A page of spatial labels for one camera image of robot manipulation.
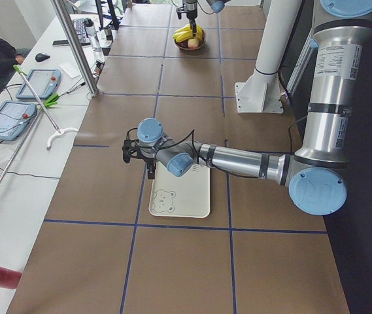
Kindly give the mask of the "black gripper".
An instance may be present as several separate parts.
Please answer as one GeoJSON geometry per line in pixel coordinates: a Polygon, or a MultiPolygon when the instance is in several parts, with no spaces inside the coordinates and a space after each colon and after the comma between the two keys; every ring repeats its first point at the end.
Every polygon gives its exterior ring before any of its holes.
{"type": "Polygon", "coordinates": [[[123,161],[130,163],[132,158],[144,160],[148,179],[155,179],[157,141],[145,143],[139,139],[125,139],[122,146],[123,161]]]}
{"type": "Polygon", "coordinates": [[[189,19],[190,29],[192,30],[192,35],[196,36],[197,25],[194,18],[197,18],[197,1],[196,0],[182,0],[182,5],[176,9],[178,18],[182,18],[185,14],[189,19]]]}

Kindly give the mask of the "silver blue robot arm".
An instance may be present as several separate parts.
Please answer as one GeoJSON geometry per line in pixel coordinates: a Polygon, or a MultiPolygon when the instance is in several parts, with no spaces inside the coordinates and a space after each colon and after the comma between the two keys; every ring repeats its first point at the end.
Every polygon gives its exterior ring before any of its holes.
{"type": "MultiPolygon", "coordinates": [[[[219,13],[225,7],[227,1],[223,0],[206,0],[214,13],[219,13]]],[[[197,24],[195,19],[197,18],[197,8],[199,6],[198,0],[183,0],[182,5],[176,8],[178,19],[182,19],[182,15],[185,14],[189,20],[189,24],[192,30],[192,35],[195,36],[197,33],[197,24]]]]}
{"type": "Polygon", "coordinates": [[[341,175],[352,94],[362,48],[372,36],[372,1],[315,1],[307,39],[317,47],[303,144],[282,156],[197,142],[193,135],[172,140],[155,118],[142,120],[137,138],[126,137],[123,159],[145,161],[148,176],[162,164],[176,177],[200,164],[225,173],[269,179],[287,186],[293,203],[311,215],[338,211],[347,199],[341,175]]]}

